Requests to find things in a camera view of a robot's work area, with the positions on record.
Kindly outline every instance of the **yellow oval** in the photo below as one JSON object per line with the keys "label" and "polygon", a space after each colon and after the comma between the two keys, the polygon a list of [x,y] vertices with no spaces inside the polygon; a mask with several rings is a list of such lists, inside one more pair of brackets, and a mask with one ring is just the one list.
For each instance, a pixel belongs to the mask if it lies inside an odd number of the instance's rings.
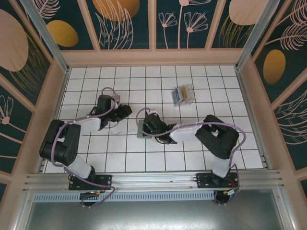
{"label": "yellow oval", "polygon": [[282,51],[274,49],[270,51],[263,65],[263,76],[268,84],[274,85],[282,77],[286,66],[286,58]]}
{"label": "yellow oval", "polygon": [[1,9],[0,31],[0,66],[20,71],[28,60],[27,34],[13,16]]}
{"label": "yellow oval", "polygon": [[49,22],[47,27],[58,45],[72,47],[78,43],[78,34],[68,23],[54,20]]}
{"label": "yellow oval", "polygon": [[268,0],[232,0],[229,17],[238,25],[253,25],[260,17]]}
{"label": "yellow oval", "polygon": [[102,16],[112,21],[123,21],[125,16],[120,13],[118,2],[123,10],[128,11],[131,18],[140,9],[140,0],[93,0],[94,6]]}

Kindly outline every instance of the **vertical metal post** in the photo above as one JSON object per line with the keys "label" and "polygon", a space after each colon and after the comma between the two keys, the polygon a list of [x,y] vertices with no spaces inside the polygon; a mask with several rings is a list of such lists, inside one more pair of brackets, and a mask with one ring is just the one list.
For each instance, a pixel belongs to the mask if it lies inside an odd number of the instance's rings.
{"label": "vertical metal post", "polygon": [[252,32],[250,33],[248,40],[246,41],[240,57],[237,61],[237,69],[240,71],[245,65],[249,55],[253,51],[256,43],[260,39],[263,31],[269,23],[272,15],[274,14],[280,0],[269,0],[264,7],[262,14],[260,15],[257,23],[255,24]]}
{"label": "vertical metal post", "polygon": [[45,41],[46,45],[48,46],[50,52],[52,53],[54,58],[58,61],[61,69],[64,72],[67,72],[68,68],[67,68],[66,61],[65,61],[58,45],[54,41],[50,31],[48,30],[44,20],[42,19],[39,12],[37,11],[37,8],[34,5],[34,2],[29,1],[29,0],[20,0],[20,3],[23,5],[26,13],[29,15],[29,17],[32,20],[34,26],[36,27],[36,29],[38,30],[38,32],[40,33],[40,35],[44,39],[44,41]]}

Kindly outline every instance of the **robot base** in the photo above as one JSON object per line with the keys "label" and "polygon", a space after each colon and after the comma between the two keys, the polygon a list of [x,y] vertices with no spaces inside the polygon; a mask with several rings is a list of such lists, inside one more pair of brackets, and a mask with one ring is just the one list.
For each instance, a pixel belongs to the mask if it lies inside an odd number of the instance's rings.
{"label": "robot base", "polygon": [[236,172],[229,172],[225,178],[221,178],[212,172],[198,173],[194,180],[198,188],[232,188],[233,182],[238,186],[238,177]]}
{"label": "robot base", "polygon": [[[71,191],[76,190],[110,190],[110,188],[101,188],[97,186],[93,186],[91,184],[85,183],[78,178],[71,176],[69,179],[69,187],[68,189]],[[112,175],[96,175],[94,178],[94,181],[92,181],[95,184],[101,184],[101,185],[112,185]]]}

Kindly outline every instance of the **white grid floor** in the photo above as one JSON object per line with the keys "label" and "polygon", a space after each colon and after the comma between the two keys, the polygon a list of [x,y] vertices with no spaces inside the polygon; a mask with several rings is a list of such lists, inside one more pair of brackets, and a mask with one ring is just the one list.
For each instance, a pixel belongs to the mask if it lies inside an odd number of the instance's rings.
{"label": "white grid floor", "polygon": [[[174,107],[171,91],[184,84],[193,85],[196,101]],[[247,140],[234,155],[233,162],[240,169],[263,168],[233,66],[73,68],[59,119],[71,120],[88,114],[106,86],[114,88],[121,103],[129,104],[133,113],[115,128],[80,138],[78,153],[96,172],[212,169],[213,155],[199,141],[162,145],[154,138],[137,138],[134,118],[145,106],[156,109],[166,124],[191,124],[212,114],[241,127],[247,132]],[[43,172],[62,173],[63,170],[47,162]]]}

